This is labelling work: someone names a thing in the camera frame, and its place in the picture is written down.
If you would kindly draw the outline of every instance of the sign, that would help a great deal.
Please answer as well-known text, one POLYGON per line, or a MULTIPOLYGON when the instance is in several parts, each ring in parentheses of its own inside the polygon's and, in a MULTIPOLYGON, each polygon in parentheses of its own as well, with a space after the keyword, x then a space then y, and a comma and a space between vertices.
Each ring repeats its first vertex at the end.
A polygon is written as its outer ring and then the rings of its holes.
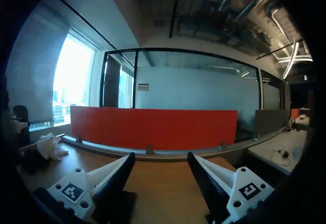
POLYGON ((139 91, 149 91, 149 84, 138 84, 139 91))

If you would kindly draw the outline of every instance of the crumpled paper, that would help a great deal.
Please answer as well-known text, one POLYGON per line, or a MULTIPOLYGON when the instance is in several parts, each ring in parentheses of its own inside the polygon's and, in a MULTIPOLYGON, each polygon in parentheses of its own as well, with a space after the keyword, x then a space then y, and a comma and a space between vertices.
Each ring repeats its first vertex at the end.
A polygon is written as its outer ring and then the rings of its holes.
POLYGON ((60 156, 67 154, 68 151, 62 149, 58 145, 59 141, 60 138, 53 136, 52 133, 49 133, 48 135, 43 135, 40 137, 40 140, 36 143, 37 149, 46 160, 48 158, 60 160, 60 156))

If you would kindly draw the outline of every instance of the window sill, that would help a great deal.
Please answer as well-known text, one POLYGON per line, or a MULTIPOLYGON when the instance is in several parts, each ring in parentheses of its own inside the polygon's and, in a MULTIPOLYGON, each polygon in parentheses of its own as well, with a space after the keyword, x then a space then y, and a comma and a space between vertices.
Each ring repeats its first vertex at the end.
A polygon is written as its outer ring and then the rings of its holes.
POLYGON ((29 132, 49 129, 49 128, 58 127, 58 126, 63 126, 63 125, 66 125, 66 124, 70 124, 70 122, 58 123, 58 124, 54 124, 54 126, 41 126, 41 127, 31 128, 31 129, 29 129, 29 132))

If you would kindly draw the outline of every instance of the white desk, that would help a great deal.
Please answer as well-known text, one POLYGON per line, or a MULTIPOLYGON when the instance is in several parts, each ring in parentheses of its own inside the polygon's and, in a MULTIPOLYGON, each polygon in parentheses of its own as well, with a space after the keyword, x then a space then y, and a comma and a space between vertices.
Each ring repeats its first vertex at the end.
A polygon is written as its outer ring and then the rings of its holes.
POLYGON ((309 117, 304 118, 303 120, 300 119, 300 117, 297 117, 295 119, 295 123, 296 124, 301 124, 301 125, 305 125, 308 126, 309 125, 309 117))
POLYGON ((307 131, 302 130, 283 132, 270 140, 249 148, 249 153, 268 163, 279 171, 289 175, 301 157, 302 150, 306 142, 307 133, 307 131), (284 149, 289 152, 289 161, 283 159, 278 152, 274 151, 278 149, 284 149), (284 163, 286 166, 278 165, 271 161, 271 159, 278 163, 284 163))

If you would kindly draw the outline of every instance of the exposed ceiling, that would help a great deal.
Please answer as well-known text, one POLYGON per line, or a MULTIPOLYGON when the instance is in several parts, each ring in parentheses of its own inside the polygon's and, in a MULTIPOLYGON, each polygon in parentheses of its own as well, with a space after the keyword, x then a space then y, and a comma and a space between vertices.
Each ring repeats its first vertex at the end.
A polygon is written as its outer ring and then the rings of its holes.
MULTIPOLYGON (((170 26, 175 0, 137 1, 143 16, 154 26, 170 26)), ((302 39, 291 16, 277 0, 178 0, 173 35, 221 42, 256 56, 302 39)), ((289 60, 291 52, 292 46, 275 52, 275 63, 289 60)), ((311 58, 303 41, 297 55, 311 58)), ((278 64, 281 72, 286 66, 287 62, 278 64)), ((295 61, 290 74, 311 70, 312 62, 295 61)))

